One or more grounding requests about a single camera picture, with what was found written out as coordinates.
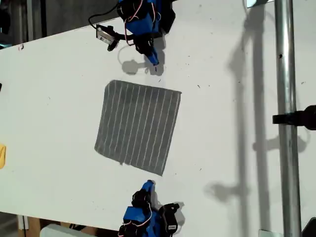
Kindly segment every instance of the silver pole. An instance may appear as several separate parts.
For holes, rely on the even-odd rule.
[[[275,0],[277,96],[280,115],[296,111],[292,0]],[[279,125],[284,237],[301,237],[297,128]]]

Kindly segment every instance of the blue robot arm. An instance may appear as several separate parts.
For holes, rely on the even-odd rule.
[[[148,180],[133,195],[132,205],[124,214],[119,237],[171,237],[178,229],[174,214],[179,204],[171,203],[156,210],[151,204],[154,183]]]
[[[173,0],[119,0],[116,5],[119,16],[123,19],[125,30],[132,35],[118,34],[113,27],[97,25],[97,38],[109,44],[112,51],[120,40],[128,44],[133,40],[136,50],[144,54],[156,66],[158,55],[154,48],[154,38],[169,33],[175,19],[172,10]]]

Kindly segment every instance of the yellow object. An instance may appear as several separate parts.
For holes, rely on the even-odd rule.
[[[5,150],[6,150],[6,146],[3,144],[0,144],[0,169],[2,169],[5,164]]]

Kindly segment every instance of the striped cloth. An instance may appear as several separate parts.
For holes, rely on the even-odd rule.
[[[105,88],[95,150],[162,175],[180,99],[179,91],[111,81]]]

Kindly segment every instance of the white table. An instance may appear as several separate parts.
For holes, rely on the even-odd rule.
[[[298,109],[304,109],[316,100],[316,3],[294,3]],[[254,8],[257,23],[246,24],[243,40],[241,1],[179,0],[174,10],[161,76],[144,68],[124,72],[120,62],[143,66],[144,57],[124,42],[108,52],[92,27],[0,51],[0,142],[7,146],[0,211],[117,230],[134,192],[152,179],[159,202],[184,203],[178,236],[283,231],[278,129],[272,124],[274,5],[266,5],[263,66],[261,7]],[[121,19],[106,24],[123,31]],[[124,63],[124,70],[134,71],[131,65]],[[114,79],[182,92],[162,177],[94,150],[104,88]],[[305,226],[316,215],[316,134],[299,128],[299,136]]]

